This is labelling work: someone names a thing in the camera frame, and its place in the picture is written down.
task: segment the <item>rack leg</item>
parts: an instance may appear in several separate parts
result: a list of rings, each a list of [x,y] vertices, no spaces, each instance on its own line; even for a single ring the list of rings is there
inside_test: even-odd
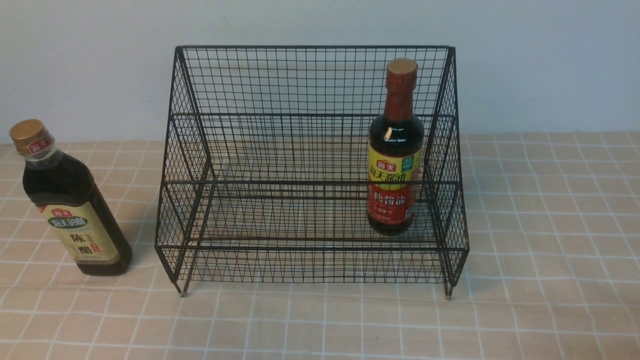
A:
[[[182,296],[182,290],[180,289],[180,285],[178,285],[178,282],[174,282],[173,285],[175,286],[175,289],[178,290],[180,296]]]
[[[451,300],[453,295],[453,286],[451,286],[448,282],[444,283],[444,294],[447,297],[447,300]]]

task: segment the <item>black wire rack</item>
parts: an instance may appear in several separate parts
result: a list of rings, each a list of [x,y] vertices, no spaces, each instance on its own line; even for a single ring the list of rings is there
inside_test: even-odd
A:
[[[156,251],[192,280],[442,282],[467,258],[455,48],[180,46],[175,50]],[[419,66],[425,127],[415,218],[382,236],[366,215],[367,134],[386,65]]]

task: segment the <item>vinegar bottle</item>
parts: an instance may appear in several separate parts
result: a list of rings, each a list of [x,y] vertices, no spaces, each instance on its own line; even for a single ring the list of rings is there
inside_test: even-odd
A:
[[[415,185],[386,183],[418,180],[424,128],[413,115],[417,73],[413,60],[388,63],[385,111],[369,128],[368,180],[375,183],[367,189],[367,219],[382,235],[399,235],[413,221]]]
[[[131,263],[124,238],[89,169],[56,148],[42,122],[25,120],[10,136],[25,159],[22,185],[82,273],[120,275]]]

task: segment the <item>beige label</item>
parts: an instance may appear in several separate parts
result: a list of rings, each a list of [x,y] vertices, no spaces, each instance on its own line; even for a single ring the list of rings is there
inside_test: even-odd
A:
[[[39,206],[69,254],[80,264],[113,264],[120,258],[91,203]]]

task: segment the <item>red bottle cap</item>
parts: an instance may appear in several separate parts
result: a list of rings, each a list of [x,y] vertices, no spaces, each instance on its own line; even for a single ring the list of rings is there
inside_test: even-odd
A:
[[[411,92],[418,78],[418,64],[411,59],[395,59],[387,64],[387,90]]]

